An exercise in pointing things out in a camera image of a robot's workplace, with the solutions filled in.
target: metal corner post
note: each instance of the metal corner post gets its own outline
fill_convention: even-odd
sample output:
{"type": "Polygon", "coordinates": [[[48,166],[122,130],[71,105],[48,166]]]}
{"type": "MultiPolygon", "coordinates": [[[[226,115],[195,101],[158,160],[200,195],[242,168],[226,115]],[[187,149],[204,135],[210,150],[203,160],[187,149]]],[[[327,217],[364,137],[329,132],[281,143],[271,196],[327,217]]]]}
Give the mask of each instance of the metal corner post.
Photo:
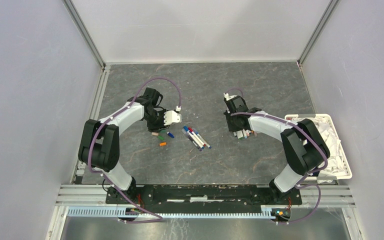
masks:
{"type": "Polygon", "coordinates": [[[302,51],[301,56],[298,58],[298,64],[302,65],[303,62],[308,57],[311,49],[313,48],[314,44],[316,43],[317,39],[320,36],[320,33],[322,33],[323,29],[325,28],[326,23],[328,22],[329,18],[332,15],[332,12],[337,7],[340,0],[330,0],[329,4],[327,5],[326,9],[324,10],[323,15],[321,16],[320,20],[318,21],[317,26],[314,29],[314,32],[312,33],[310,39],[307,42],[307,45],[304,48],[304,51],[302,51]]]}
{"type": "Polygon", "coordinates": [[[85,27],[85,24],[83,23],[82,19],[80,18],[79,13],[76,10],[76,7],[74,6],[72,0],[62,0],[65,7],[68,10],[68,13],[70,14],[71,18],[73,19],[75,25],[77,26],[78,30],[80,31],[80,34],[83,36],[84,41],[86,42],[87,46],[89,47],[90,51],[93,54],[93,57],[95,58],[96,62],[101,66],[101,68],[105,68],[106,64],[101,57],[97,46],[95,45],[94,41],[91,38],[91,35],[89,34],[88,30],[85,27]]]}

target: black mounting plate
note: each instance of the black mounting plate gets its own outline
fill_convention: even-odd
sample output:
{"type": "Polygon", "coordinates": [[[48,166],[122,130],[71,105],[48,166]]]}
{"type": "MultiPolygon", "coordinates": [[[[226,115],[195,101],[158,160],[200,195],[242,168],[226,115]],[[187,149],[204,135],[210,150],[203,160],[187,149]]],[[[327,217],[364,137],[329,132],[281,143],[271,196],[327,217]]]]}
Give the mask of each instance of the black mounting plate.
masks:
{"type": "MultiPolygon", "coordinates": [[[[137,185],[136,191],[140,194],[145,209],[160,214],[261,213],[261,205],[287,206],[288,197],[292,205],[303,203],[300,191],[296,188],[274,201],[272,190],[261,185],[147,184],[137,185]]],[[[105,203],[128,204],[113,187],[108,188],[105,203]]]]}

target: black wire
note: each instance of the black wire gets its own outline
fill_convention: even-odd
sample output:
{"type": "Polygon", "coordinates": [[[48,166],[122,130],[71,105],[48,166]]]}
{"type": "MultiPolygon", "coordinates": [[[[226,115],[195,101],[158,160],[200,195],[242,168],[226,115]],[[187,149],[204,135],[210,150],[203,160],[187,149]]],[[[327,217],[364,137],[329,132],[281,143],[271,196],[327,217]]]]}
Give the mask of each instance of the black wire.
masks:
{"type": "Polygon", "coordinates": [[[104,183],[105,183],[105,178],[104,178],[103,181],[102,181],[102,189],[103,189],[105,192],[108,193],[108,190],[106,190],[106,189],[104,188],[104,183]]]}

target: white wall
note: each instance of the white wall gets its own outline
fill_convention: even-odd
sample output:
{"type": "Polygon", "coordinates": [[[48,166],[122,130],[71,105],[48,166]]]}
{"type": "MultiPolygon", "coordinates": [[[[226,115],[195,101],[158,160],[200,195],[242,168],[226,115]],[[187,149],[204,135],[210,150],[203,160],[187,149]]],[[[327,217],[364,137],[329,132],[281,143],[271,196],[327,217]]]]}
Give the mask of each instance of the white wall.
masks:
{"type": "Polygon", "coordinates": [[[335,122],[367,239],[384,238],[384,1],[343,0],[303,64],[319,113],[335,122]]]}
{"type": "Polygon", "coordinates": [[[73,0],[106,62],[296,60],[329,0],[73,0]]]}
{"type": "Polygon", "coordinates": [[[45,238],[99,73],[61,0],[0,0],[0,240],[45,238]]]}

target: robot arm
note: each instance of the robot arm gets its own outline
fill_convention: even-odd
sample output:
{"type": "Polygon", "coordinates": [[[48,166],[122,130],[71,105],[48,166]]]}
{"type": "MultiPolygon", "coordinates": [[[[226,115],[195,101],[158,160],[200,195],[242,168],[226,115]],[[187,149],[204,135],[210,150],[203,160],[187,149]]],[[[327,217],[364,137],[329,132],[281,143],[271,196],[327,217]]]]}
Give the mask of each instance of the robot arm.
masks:
{"type": "MultiPolygon", "coordinates": [[[[254,107],[248,109],[245,100],[240,96],[229,96],[225,93],[224,102],[227,105],[227,110],[224,115],[226,116],[227,126],[230,132],[241,136],[244,130],[252,130],[264,133],[282,142],[287,165],[269,184],[270,188],[275,191],[276,196],[280,197],[282,194],[290,191],[309,171],[323,163],[323,157],[320,153],[311,143],[305,143],[305,137],[299,131],[293,129],[292,126],[263,116],[231,116],[233,113],[238,112],[270,116],[259,108],[254,107]]],[[[304,119],[300,122],[291,122],[302,128],[324,151],[327,157],[330,156],[326,143],[323,141],[322,136],[311,120],[304,119]]]]}
{"type": "Polygon", "coordinates": [[[144,94],[137,97],[133,104],[131,104],[132,97],[122,108],[117,110],[115,113],[127,107],[125,111],[116,117],[113,117],[115,115],[113,113],[100,120],[89,119],[86,121],[78,151],[78,159],[86,164],[88,163],[89,148],[93,136],[102,123],[111,119],[98,136],[98,139],[103,138],[102,142],[97,142],[94,145],[91,165],[93,168],[105,172],[111,182],[120,189],[128,191],[135,180],[119,163],[120,135],[139,120],[146,120],[150,132],[159,132],[170,127],[172,123],[180,123],[182,121],[182,116],[179,114],[180,108],[176,108],[176,111],[166,110],[159,106],[162,99],[162,94],[153,88],[147,87],[144,94]]]}

